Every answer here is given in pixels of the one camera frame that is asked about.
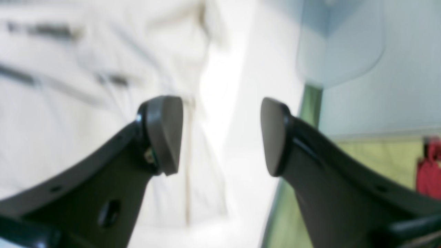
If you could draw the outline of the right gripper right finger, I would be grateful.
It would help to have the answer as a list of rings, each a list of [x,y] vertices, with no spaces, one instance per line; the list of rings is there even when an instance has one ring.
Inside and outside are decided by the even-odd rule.
[[[313,247],[440,247],[439,200],[362,165],[276,99],[263,99],[260,126],[267,170],[293,188]]]

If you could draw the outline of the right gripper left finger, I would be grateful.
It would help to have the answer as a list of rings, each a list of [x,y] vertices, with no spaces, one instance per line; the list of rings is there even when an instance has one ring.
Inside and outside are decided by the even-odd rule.
[[[126,248],[148,182],[178,172],[183,101],[159,96],[72,168],[1,201],[1,239],[24,248]]]

